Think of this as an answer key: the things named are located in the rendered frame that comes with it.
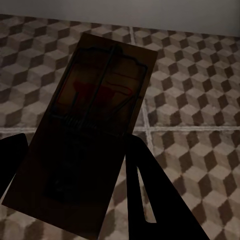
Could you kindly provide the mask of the mousetrap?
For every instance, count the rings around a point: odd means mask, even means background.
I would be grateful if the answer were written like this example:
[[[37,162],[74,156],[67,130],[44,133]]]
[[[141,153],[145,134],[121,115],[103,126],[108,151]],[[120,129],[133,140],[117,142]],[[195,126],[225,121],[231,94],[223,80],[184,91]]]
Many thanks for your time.
[[[158,53],[83,32],[1,205],[98,240]]]

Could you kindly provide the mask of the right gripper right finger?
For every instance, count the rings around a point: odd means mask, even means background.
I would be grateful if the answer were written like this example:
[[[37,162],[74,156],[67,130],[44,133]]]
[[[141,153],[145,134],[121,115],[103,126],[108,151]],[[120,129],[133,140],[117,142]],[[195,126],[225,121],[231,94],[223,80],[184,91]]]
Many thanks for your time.
[[[145,142],[126,133],[129,240],[210,240]],[[156,219],[145,220],[138,170]]]

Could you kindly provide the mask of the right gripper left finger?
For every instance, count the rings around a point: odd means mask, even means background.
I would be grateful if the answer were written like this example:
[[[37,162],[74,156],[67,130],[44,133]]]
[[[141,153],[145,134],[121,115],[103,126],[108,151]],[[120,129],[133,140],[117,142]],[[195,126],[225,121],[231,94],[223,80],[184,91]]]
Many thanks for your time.
[[[25,133],[0,140],[0,199],[29,151]]]

